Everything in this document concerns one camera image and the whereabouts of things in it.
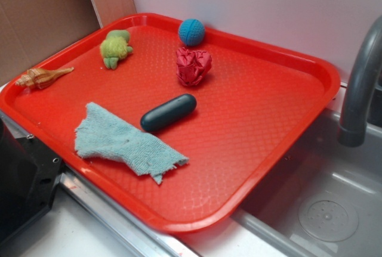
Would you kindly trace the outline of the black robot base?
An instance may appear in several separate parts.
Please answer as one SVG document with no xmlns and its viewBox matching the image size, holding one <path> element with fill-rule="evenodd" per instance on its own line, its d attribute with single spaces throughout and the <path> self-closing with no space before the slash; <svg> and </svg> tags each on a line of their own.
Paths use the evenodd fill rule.
<svg viewBox="0 0 382 257">
<path fill-rule="evenodd" d="M 1 245 L 51 210 L 62 170 L 40 139 L 16 138 L 1 122 Z"/>
</svg>

